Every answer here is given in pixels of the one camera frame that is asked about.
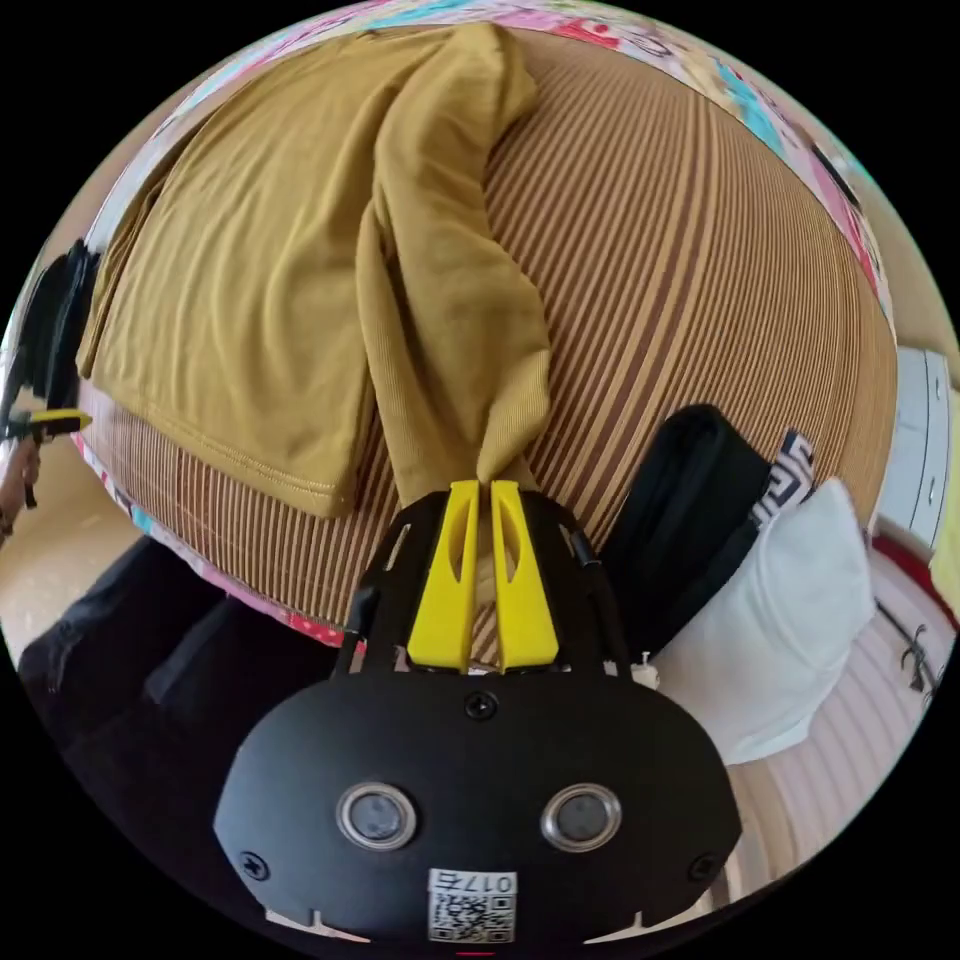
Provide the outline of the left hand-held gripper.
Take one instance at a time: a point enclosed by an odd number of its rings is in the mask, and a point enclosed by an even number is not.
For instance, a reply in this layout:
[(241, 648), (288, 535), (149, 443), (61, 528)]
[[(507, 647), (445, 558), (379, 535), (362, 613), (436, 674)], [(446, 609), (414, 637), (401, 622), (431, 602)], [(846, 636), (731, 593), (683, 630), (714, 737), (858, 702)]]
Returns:
[[(2, 376), (2, 438), (59, 437), (82, 432), (92, 417), (72, 408), (78, 398), (77, 353), (85, 330), (100, 254), (78, 238), (35, 282)], [(28, 390), (42, 411), (17, 412)]]

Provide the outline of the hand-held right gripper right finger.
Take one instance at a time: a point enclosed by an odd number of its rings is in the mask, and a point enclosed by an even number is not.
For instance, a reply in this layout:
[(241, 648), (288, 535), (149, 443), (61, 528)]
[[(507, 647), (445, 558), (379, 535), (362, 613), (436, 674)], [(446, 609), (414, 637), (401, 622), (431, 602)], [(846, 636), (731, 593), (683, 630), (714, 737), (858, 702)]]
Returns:
[(521, 489), (513, 481), (495, 481), (490, 502), (500, 670), (549, 667), (559, 643)]

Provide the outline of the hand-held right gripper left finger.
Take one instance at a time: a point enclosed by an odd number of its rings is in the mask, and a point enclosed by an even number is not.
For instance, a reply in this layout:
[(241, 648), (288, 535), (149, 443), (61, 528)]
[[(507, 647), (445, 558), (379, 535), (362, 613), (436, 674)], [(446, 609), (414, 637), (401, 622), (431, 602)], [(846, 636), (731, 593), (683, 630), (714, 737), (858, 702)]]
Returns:
[(458, 481), (448, 491), (419, 605), (407, 642), (422, 669), (467, 669), (475, 616), (480, 486)]

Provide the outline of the person's left hand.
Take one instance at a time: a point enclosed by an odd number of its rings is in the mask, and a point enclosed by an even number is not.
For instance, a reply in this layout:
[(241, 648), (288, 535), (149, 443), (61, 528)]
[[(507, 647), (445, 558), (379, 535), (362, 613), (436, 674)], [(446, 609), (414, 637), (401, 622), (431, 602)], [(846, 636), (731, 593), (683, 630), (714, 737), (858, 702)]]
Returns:
[(40, 454), (36, 441), (26, 437), (7, 455), (1, 473), (1, 545), (12, 535), (13, 527), (26, 506), (27, 487), (36, 483)]

